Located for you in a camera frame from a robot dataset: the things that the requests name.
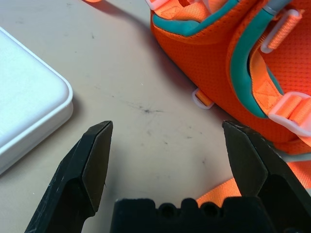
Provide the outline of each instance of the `plastic slider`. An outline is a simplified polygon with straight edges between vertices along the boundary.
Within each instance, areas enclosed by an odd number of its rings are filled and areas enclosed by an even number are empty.
[[[160,6],[164,5],[168,1],[169,0],[146,0],[149,8],[153,11],[159,8]]]
[[[210,102],[209,105],[204,104],[198,97],[197,97],[197,93],[200,91],[199,88],[197,88],[195,91],[193,91],[192,93],[192,100],[193,102],[202,109],[210,109],[213,105],[214,102],[212,102],[211,100],[208,100]]]
[[[266,39],[263,41],[260,50],[264,53],[271,53],[272,48],[269,47],[270,42],[274,39],[275,35],[279,32],[282,26],[287,22],[289,16],[299,17],[300,13],[297,10],[291,9],[284,13],[283,17],[277,22],[270,33],[267,35]]]
[[[286,93],[281,100],[273,107],[273,109],[270,111],[270,113],[268,114],[268,117],[284,126],[285,128],[287,128],[288,130],[290,130],[291,132],[293,132],[294,134],[298,135],[298,136],[304,136],[304,137],[310,137],[311,136],[311,114],[309,114],[306,119],[302,122],[302,124],[298,125],[296,122],[287,119],[283,116],[280,116],[277,114],[278,110],[284,105],[286,104],[286,101],[291,97],[291,96],[299,96],[301,97],[303,100],[304,99],[309,99],[311,98],[311,96],[301,93],[301,92],[295,92],[295,91],[291,91]]]

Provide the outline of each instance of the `plastic buckle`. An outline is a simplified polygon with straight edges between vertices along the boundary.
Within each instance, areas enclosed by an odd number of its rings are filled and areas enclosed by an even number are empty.
[[[202,109],[210,109],[215,102],[212,102],[210,105],[205,105],[202,101],[199,100],[199,98],[196,96],[196,94],[198,93],[199,89],[197,88],[195,91],[193,91],[192,93],[192,100],[193,102]]]
[[[270,44],[270,41],[274,38],[276,33],[280,30],[280,28],[283,26],[283,24],[286,22],[287,18],[292,15],[298,17],[300,13],[297,10],[290,9],[286,11],[286,13],[283,15],[283,17],[277,22],[277,24],[273,27],[273,29],[270,31],[270,33],[267,35],[266,39],[263,41],[260,50],[264,53],[271,53],[273,49],[270,49],[268,45]]]
[[[288,92],[273,107],[273,109],[268,114],[268,117],[272,121],[284,126],[285,128],[287,128],[288,130],[290,130],[291,132],[293,132],[294,134],[298,136],[310,137],[311,136],[311,114],[301,125],[298,125],[296,122],[276,114],[277,111],[281,108],[281,106],[283,106],[283,104],[286,103],[286,101],[288,100],[290,96],[299,96],[303,100],[311,98],[311,96],[301,93],[301,92],[295,92],[295,91]]]
[[[146,0],[148,6],[150,7],[151,10],[156,10],[163,4],[167,3],[169,0]]]

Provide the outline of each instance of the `tabletop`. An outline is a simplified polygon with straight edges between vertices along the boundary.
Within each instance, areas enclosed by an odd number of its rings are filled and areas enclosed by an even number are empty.
[[[1,232],[24,232],[59,162],[90,126],[114,124],[106,187],[84,233],[107,233],[121,198],[159,206],[198,198],[232,176],[218,106],[150,32],[143,0],[0,0],[0,26],[69,81],[71,119],[0,176]]]

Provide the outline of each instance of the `strap adjuster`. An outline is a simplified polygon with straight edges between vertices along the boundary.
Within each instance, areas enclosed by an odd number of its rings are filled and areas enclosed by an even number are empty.
[[[301,12],[294,9],[287,10],[267,35],[260,50],[264,53],[271,53],[274,49],[276,49],[286,38],[286,36],[294,29],[301,17]]]
[[[288,92],[269,112],[268,117],[294,134],[311,136],[311,96],[301,92]]]
[[[210,100],[199,88],[192,93],[193,102],[202,109],[210,109],[214,102]]]
[[[146,0],[149,8],[153,11],[159,8],[160,6],[164,5],[168,1],[169,0]]]

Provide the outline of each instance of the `white plastic box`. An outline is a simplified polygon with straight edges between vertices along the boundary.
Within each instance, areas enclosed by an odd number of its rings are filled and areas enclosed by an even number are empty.
[[[71,116],[72,88],[0,27],[0,174]]]

